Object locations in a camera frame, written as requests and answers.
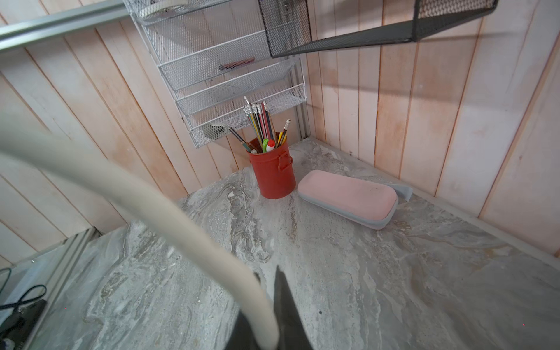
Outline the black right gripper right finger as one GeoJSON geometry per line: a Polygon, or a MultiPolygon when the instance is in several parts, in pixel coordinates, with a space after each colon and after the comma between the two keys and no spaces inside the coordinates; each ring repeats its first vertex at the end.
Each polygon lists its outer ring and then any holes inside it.
{"type": "Polygon", "coordinates": [[[274,313],[279,326],[278,349],[298,350],[313,347],[306,335],[285,273],[277,266],[274,282],[274,313]]]}

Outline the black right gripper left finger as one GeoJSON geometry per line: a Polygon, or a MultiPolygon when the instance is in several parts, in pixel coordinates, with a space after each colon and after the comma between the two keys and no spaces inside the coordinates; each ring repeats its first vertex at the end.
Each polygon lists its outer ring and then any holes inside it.
{"type": "Polygon", "coordinates": [[[242,311],[237,313],[230,338],[225,350],[259,350],[252,328],[242,311]]]}

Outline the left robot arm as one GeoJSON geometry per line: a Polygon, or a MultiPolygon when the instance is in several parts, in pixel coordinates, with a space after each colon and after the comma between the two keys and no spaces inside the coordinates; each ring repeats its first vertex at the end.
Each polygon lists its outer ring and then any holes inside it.
{"type": "Polygon", "coordinates": [[[16,302],[1,305],[1,311],[11,311],[1,323],[1,349],[25,347],[48,304],[44,299],[47,291],[46,285],[35,284],[16,302]]]}

